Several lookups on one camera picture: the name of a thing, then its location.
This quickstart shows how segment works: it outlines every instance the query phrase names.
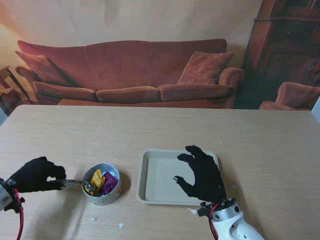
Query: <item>red wire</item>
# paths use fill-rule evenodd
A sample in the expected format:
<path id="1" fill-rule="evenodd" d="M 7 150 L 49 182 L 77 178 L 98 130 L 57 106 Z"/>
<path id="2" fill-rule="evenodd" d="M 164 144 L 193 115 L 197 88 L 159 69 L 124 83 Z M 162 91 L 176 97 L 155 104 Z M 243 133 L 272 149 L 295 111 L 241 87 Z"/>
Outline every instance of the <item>red wire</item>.
<path id="1" fill-rule="evenodd" d="M 21 235 L 22 235 L 22 230 L 24 228 L 24 209 L 21 205 L 21 199 L 19 197 L 19 192 L 17 189 L 14 189 L 14 193 L 15 193 L 15 197 L 18 201 L 18 203 L 20 204 L 20 227 L 19 227 L 19 233 L 18 233 L 18 236 L 16 237 L 16 240 L 20 240 L 21 238 Z"/>
<path id="2" fill-rule="evenodd" d="M 211 218 L 212 218 L 212 214 L 214 213 L 215 209 L 216 209 L 218 206 L 219 206 L 219 203 L 217 203 L 216 205 L 214 205 L 214 207 L 211 209 L 211 211 L 210 211 L 210 217 L 211 217 Z M 219 239 L 219 235 L 218 235 L 218 232 L 217 232 L 217 230 L 216 230 L 216 228 L 215 228 L 215 226 L 214 226 L 214 220 L 213 220 L 213 219 L 211 220 L 210 224 L 211 224 L 211 227 L 212 227 L 212 229 L 213 229 L 214 234 L 216 235 L 216 239 Z"/>

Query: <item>dark wooden furniture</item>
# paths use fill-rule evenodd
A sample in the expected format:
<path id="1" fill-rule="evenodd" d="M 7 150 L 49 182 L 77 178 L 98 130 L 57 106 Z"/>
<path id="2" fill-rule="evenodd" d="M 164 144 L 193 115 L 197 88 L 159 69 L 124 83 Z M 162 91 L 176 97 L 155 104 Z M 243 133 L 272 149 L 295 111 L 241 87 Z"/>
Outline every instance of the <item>dark wooden furniture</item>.
<path id="1" fill-rule="evenodd" d="M 9 67 L 3 67 L 0 69 L 0 86 L 2 86 L 2 89 L 0 90 L 0 108 L 4 111 L 4 113 L 7 116 L 9 116 L 17 106 L 23 104 L 20 94 L 13 88 L 10 88 L 10 86 L 5 81 L 5 79 L 8 77 L 10 77 L 13 80 L 13 82 L 21 89 L 21 91 L 28 98 L 30 104 L 33 104 L 30 101 L 27 92 L 24 90 L 24 88 L 18 82 L 16 77 L 9 70 Z"/>
<path id="2" fill-rule="evenodd" d="M 320 0 L 263 0 L 242 68 L 248 108 L 274 102 L 284 82 L 320 87 Z"/>

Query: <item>tin can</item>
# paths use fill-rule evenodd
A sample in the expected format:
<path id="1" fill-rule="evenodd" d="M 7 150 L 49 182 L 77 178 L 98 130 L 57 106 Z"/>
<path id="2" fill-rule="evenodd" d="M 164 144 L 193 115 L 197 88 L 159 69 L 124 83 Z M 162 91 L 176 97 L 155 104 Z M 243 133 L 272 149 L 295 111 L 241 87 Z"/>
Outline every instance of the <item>tin can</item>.
<path id="1" fill-rule="evenodd" d="M 83 180 L 87 180 L 88 182 L 91 182 L 91 179 L 94 175 L 94 173 L 96 172 L 96 170 L 100 169 L 102 175 L 104 175 L 106 172 L 109 172 L 112 176 L 114 176 L 117 180 L 118 180 L 118 184 L 116 185 L 115 189 L 110 192 L 107 195 L 102 195 L 102 196 L 90 196 L 85 188 L 84 188 L 84 184 L 82 183 L 82 191 L 84 192 L 84 194 L 86 195 L 86 197 L 89 199 L 90 203 L 93 203 L 97 206 L 106 206 L 108 204 L 113 203 L 115 200 L 117 200 L 117 198 L 120 196 L 121 191 L 122 191 L 122 183 L 121 183 L 121 178 L 120 178 L 120 173 L 119 171 L 116 169 L 116 167 L 114 167 L 111 164 L 107 164 L 107 163 L 100 163 L 98 165 L 93 166 L 92 168 L 90 168 L 83 176 Z"/>

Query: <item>white paper scrap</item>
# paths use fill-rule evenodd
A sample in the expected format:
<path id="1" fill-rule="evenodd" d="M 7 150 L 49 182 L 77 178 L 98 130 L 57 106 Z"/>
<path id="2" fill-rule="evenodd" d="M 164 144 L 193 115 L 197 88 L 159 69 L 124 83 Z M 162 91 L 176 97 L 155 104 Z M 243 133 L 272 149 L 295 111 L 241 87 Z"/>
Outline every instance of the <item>white paper scrap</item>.
<path id="1" fill-rule="evenodd" d="M 190 209 L 190 208 L 188 208 L 188 210 L 189 210 L 190 212 L 192 212 L 192 213 L 193 213 L 193 215 L 198 214 L 198 213 L 197 213 L 197 210 L 193 210 L 193 209 Z"/>

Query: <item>beige tray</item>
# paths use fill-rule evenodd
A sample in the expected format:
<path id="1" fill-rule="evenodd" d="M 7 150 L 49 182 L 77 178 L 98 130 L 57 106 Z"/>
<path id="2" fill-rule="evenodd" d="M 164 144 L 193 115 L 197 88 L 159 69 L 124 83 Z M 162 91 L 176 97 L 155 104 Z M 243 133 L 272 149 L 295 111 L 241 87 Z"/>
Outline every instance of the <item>beige tray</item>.
<path id="1" fill-rule="evenodd" d="M 204 152 L 212 156 L 218 165 L 218 158 L 212 151 Z M 141 203 L 199 206 L 203 202 L 195 197 L 188 197 L 173 180 L 174 176 L 181 176 L 191 185 L 195 183 L 195 176 L 189 165 L 177 159 L 180 154 L 190 153 L 170 149 L 147 149 L 142 153 L 136 189 L 136 197 Z"/>

